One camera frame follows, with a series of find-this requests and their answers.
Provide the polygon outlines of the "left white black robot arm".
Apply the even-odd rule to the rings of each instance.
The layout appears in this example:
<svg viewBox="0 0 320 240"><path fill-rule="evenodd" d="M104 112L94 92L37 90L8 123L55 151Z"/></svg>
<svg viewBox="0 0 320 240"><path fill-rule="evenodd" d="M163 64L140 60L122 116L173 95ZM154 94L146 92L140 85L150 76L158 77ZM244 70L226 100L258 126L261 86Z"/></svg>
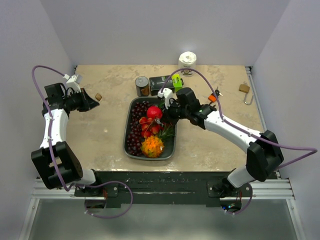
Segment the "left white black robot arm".
<svg viewBox="0 0 320 240"><path fill-rule="evenodd" d="M87 112L99 106L78 83L61 83L45 86L47 98L43 103L45 119L43 141L38 150L31 153L31 160L40 178L48 189L61 188L62 176L65 184L86 185L86 191L99 196L104 184L96 179L95 171L83 169L80 161L67 144L67 124L72 111Z"/></svg>

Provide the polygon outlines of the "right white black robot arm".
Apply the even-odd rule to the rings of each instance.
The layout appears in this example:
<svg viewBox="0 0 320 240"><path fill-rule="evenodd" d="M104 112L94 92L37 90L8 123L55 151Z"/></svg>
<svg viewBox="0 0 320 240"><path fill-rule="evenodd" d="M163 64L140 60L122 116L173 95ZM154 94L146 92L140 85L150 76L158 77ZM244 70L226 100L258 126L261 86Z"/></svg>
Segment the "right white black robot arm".
<svg viewBox="0 0 320 240"><path fill-rule="evenodd" d="M160 90L157 96L164 101L163 121L175 125L178 120L187 119L192 125L222 136L246 153L245 166L232 170L213 186L212 190L221 198L235 196L249 182L264 182L284 161L273 132L261 133L220 115L214 106L200 104L191 88L180 89L176 99L169 88Z"/></svg>

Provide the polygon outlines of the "large brass padlock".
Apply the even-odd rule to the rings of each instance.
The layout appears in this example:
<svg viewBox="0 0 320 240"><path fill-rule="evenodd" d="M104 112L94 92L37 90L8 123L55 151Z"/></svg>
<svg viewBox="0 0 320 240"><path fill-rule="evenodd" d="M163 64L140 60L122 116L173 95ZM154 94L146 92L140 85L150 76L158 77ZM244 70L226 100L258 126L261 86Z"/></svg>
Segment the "large brass padlock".
<svg viewBox="0 0 320 240"><path fill-rule="evenodd" d="M250 101L247 100L248 98L248 94L250 92L250 86L244 82L242 84L239 85L238 91L244 93L244 99L243 99L243 103L247 106L250 106L253 103L254 100L254 95L251 96Z"/></svg>

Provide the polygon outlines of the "small brass padlock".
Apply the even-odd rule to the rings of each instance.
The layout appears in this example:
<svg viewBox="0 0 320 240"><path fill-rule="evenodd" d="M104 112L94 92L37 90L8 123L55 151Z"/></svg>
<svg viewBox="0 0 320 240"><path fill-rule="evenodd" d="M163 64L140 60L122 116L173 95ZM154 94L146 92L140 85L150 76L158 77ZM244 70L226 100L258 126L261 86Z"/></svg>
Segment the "small brass padlock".
<svg viewBox="0 0 320 240"><path fill-rule="evenodd" d="M102 96L101 96L99 93L97 93L97 94L95 95L95 99L96 99L97 101L100 101L100 100L102 99Z"/></svg>

